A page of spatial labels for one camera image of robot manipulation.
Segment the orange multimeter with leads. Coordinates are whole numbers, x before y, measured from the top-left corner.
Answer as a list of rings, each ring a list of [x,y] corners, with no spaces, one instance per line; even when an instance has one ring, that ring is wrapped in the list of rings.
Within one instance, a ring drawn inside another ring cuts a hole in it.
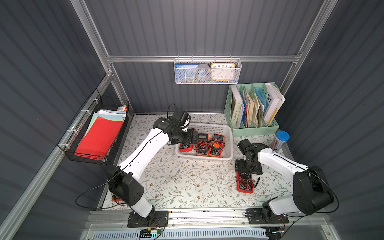
[[[210,150],[210,137],[209,134],[200,133],[198,134],[198,143],[196,144],[195,150],[198,156],[206,157],[209,155]]]

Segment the large red multimeter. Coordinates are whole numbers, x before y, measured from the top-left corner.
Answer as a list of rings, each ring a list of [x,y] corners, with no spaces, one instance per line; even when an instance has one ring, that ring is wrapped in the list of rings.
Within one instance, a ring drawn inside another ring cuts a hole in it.
[[[184,152],[190,152],[194,149],[194,145],[192,144],[180,144],[179,146],[179,152],[184,153]]]

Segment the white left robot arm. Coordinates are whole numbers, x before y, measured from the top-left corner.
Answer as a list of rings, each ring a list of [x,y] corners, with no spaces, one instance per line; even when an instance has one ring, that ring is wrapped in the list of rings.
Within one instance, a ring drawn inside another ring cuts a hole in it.
[[[191,116],[159,118],[148,136],[136,150],[118,166],[108,172],[109,191],[125,202],[142,218],[152,218],[155,207],[144,197],[144,187],[139,183],[148,163],[168,143],[191,144],[194,132],[188,130]]]

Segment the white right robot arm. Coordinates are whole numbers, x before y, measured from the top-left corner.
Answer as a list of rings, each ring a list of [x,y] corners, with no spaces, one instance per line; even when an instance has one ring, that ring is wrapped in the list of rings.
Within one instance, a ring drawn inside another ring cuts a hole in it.
[[[240,192],[251,192],[257,186],[251,178],[252,175],[261,176],[263,166],[277,171],[293,185],[291,195],[276,197],[263,203],[262,213],[265,220],[289,213],[309,216],[332,203],[338,203],[339,200],[320,167],[299,164],[265,144],[251,143],[247,139],[240,141],[237,147],[244,156],[243,159],[237,159],[235,164]]]

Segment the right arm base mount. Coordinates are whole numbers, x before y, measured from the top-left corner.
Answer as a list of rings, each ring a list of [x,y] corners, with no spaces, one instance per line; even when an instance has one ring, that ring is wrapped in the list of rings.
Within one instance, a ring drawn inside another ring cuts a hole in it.
[[[275,215],[268,208],[246,209],[245,217],[251,225],[289,223],[289,219],[286,215]]]

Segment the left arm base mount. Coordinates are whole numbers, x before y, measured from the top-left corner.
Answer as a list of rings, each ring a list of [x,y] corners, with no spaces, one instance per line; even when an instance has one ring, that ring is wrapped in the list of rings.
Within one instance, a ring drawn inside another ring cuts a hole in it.
[[[167,227],[169,221],[168,211],[152,210],[147,217],[142,217],[136,212],[131,212],[129,215],[128,228],[155,228]]]

